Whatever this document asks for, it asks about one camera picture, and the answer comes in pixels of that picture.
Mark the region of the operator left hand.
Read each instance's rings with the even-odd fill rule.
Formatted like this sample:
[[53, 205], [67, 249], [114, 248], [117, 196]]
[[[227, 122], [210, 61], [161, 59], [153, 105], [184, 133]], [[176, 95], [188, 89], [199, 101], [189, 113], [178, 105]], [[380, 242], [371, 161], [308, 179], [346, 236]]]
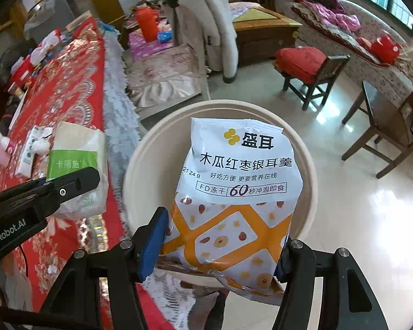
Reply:
[[12, 253], [0, 260], [0, 306], [32, 311], [32, 288], [29, 279], [18, 269]]

